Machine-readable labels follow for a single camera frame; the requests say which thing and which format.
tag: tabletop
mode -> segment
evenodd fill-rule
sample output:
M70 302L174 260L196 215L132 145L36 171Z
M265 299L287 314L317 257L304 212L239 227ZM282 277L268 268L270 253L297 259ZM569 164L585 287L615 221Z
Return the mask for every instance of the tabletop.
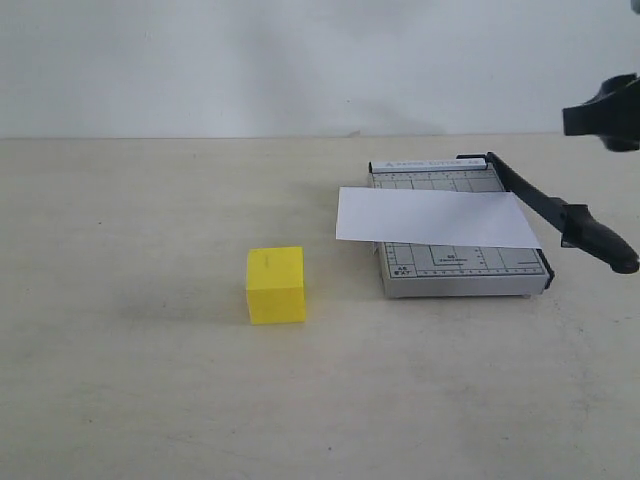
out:
M494 151L640 248L640 157L561 135L0 141L0 477L640 478L640 277L530 210L525 298L388 300L335 240L375 160ZM251 248L307 321L251 326Z

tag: yellow cube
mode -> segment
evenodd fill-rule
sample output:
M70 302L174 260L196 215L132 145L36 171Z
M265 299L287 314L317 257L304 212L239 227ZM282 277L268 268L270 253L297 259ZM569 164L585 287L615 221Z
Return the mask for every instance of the yellow cube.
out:
M305 321L302 247L249 251L247 303L254 325Z

